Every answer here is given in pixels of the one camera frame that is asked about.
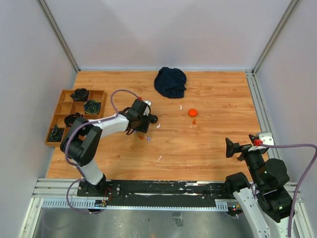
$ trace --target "wooden compartment box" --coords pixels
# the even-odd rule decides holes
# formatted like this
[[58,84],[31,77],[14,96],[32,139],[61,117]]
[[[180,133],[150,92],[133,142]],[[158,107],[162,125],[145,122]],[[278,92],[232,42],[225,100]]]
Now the wooden compartment box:
[[101,103],[101,110],[96,115],[90,115],[86,114],[84,110],[84,104],[85,102],[73,102],[73,99],[70,97],[72,93],[75,92],[75,90],[63,90],[60,94],[59,101],[57,103],[49,130],[47,132],[46,138],[45,138],[45,144],[51,147],[58,147],[60,146],[60,142],[50,142],[49,141],[49,135],[54,128],[55,124],[57,124],[58,128],[62,128],[64,130],[63,137],[67,135],[69,132],[70,127],[66,127],[64,123],[65,117],[68,115],[74,114],[74,113],[80,113],[81,115],[84,115],[85,119],[99,119],[102,118],[105,111],[105,104],[106,104],[106,92],[104,90],[88,90],[89,96],[88,100],[95,100],[99,103]]

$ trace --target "navy blue cloth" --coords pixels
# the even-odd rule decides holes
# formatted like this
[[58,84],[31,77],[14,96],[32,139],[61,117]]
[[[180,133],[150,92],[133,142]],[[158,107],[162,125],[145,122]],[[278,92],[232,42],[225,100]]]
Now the navy blue cloth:
[[180,69],[163,67],[154,80],[154,87],[164,97],[183,98],[186,80]]

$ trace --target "gray wall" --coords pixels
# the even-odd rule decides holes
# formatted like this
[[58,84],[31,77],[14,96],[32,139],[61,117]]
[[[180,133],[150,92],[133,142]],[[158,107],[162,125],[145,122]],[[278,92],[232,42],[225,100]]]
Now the gray wall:
[[250,69],[290,0],[47,0],[82,69]]
[[[258,73],[276,144],[317,144],[317,1],[302,0]],[[298,181],[314,149],[283,149]],[[317,164],[300,188],[311,224],[317,224]],[[313,225],[315,235],[317,227]]]
[[74,77],[37,2],[1,1],[1,237],[17,237],[37,177],[46,174],[53,149],[44,138]]

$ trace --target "wood grain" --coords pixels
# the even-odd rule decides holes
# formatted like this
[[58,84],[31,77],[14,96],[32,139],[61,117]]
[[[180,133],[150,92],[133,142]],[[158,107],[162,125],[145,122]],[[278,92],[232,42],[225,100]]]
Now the wood grain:
[[[243,72],[186,72],[187,90],[182,99],[168,99],[154,89],[157,72],[79,72],[74,88],[106,90],[104,116],[114,114],[109,97],[117,89],[129,89],[152,102],[160,128],[151,124],[147,143],[138,134],[116,133],[102,139],[96,153],[99,168],[108,179],[225,180],[244,172],[245,162],[225,157],[225,137],[249,143],[248,134],[260,131],[248,83]],[[119,110],[131,106],[134,96],[119,92]],[[193,118],[189,109],[198,110]],[[48,178],[79,178],[55,148]]]

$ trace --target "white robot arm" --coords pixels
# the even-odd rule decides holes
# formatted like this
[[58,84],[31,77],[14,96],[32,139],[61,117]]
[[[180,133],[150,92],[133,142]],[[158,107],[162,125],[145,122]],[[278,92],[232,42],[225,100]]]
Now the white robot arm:
[[[132,107],[119,112],[119,115],[114,115],[113,119],[107,121],[100,119],[98,123],[88,125],[80,130],[70,142],[68,155],[78,165],[86,178],[86,182],[92,186],[98,186],[105,178],[94,159],[99,140],[116,132],[128,131],[127,134],[130,135],[136,130],[146,133],[150,123],[157,121],[158,117],[151,115],[151,102],[136,99]],[[60,148],[63,152],[65,152],[68,139],[74,130],[86,122],[87,120],[83,118],[76,119],[61,143]],[[81,140],[80,135],[85,136],[85,139]]]
[[255,238],[287,237],[288,221],[292,198],[284,185],[290,180],[282,160],[268,159],[264,161],[262,154],[267,151],[261,145],[274,145],[270,132],[249,135],[252,144],[240,145],[226,138],[226,156],[241,153],[238,160],[245,161],[254,185],[259,193],[255,196],[247,177],[243,173],[227,176],[226,188],[238,200]]

